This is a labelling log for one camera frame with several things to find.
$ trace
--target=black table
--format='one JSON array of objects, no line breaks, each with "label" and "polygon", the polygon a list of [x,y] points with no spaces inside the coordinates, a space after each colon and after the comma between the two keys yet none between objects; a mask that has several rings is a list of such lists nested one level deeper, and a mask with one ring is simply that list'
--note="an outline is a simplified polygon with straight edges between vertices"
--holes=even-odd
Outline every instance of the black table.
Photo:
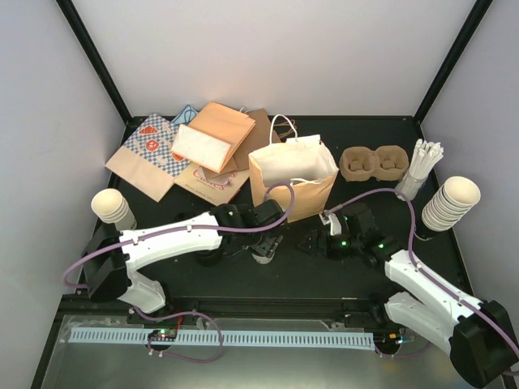
[{"label": "black table", "polygon": [[[396,144],[412,156],[416,140],[422,136],[419,126],[410,118],[294,119],[300,135],[320,134],[337,162],[343,150],[352,146],[375,150],[378,146]],[[144,118],[134,119],[127,127],[124,139],[142,120]],[[367,182],[346,182],[338,174],[326,208],[367,190],[395,185],[395,182],[378,182],[374,178]],[[119,189],[126,197],[138,220],[139,229],[172,223],[179,212],[200,214],[212,207],[212,204],[179,186],[174,186],[159,203],[116,177],[113,177],[110,186]],[[417,217],[437,188],[438,183],[431,175],[413,201]],[[392,193],[375,194],[363,202],[373,211],[382,231],[392,234],[407,247],[410,214],[406,204]],[[249,182],[232,203],[251,203]],[[295,245],[302,236],[318,228],[322,228],[318,216],[286,224],[283,227],[284,239],[275,258],[267,265],[258,264],[248,252],[243,251],[224,259],[215,267],[204,267],[195,261],[194,254],[185,254],[154,263],[141,271],[145,276],[166,284],[169,294],[174,301],[181,301],[180,305],[186,301],[196,301],[200,311],[237,316],[245,311],[252,316],[254,312],[259,316],[278,313],[281,316],[294,314],[304,317],[304,313],[318,312],[326,316],[329,312],[337,312],[339,303],[368,299],[373,293],[394,287],[383,274],[367,268],[360,259],[317,259],[296,250]],[[428,242],[415,239],[414,252],[446,280],[471,292],[452,231]]]}]

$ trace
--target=white wall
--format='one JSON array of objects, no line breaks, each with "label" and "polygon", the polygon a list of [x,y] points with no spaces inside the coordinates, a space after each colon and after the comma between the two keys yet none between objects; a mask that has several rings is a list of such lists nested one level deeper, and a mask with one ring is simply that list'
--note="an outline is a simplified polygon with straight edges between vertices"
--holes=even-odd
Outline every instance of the white wall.
[{"label": "white wall", "polygon": [[134,115],[413,115],[474,0],[74,3]]},{"label": "white wall", "polygon": [[440,141],[441,181],[466,176],[482,200],[455,228],[475,292],[503,304],[519,334],[519,2],[493,2],[423,123]]},{"label": "white wall", "polygon": [[53,1],[0,2],[0,377],[29,388],[124,125]]}]

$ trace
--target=bundle of straws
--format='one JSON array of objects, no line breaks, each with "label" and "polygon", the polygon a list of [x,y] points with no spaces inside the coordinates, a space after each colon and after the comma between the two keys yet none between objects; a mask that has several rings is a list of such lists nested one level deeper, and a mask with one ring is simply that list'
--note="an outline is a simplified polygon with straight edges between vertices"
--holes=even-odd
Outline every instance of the bundle of straws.
[{"label": "bundle of straws", "polygon": [[416,197],[419,189],[429,177],[429,173],[436,163],[444,157],[444,148],[440,143],[425,142],[419,139],[414,146],[413,158],[409,170],[397,185],[397,190],[407,196],[409,200]]}]

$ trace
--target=perforated metal strip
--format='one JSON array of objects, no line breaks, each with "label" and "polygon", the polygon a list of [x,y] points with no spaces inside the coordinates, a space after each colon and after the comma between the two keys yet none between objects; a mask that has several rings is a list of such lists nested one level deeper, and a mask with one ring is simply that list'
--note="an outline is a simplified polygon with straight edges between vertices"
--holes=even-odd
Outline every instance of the perforated metal strip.
[{"label": "perforated metal strip", "polygon": [[[154,330],[140,328],[72,328],[70,343],[144,344]],[[373,334],[359,332],[222,331],[224,346],[286,348],[356,348],[373,350]],[[152,344],[217,346],[216,331],[180,330],[175,341]]]}]

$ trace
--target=blue checkered pattern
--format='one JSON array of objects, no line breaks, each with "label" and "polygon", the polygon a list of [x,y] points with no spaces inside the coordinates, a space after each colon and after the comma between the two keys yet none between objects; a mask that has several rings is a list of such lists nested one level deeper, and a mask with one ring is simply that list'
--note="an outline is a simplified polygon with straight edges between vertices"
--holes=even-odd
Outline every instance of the blue checkered pattern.
[{"label": "blue checkered pattern", "polygon": [[[196,114],[197,112],[189,105],[172,122],[168,122],[154,113],[135,130],[124,143],[124,147],[142,156],[170,176],[177,177],[189,165],[189,160],[178,161],[173,158],[170,151],[173,139],[178,132],[178,127],[181,124],[189,123]],[[140,134],[140,131],[147,126],[156,128],[157,132]]]}]

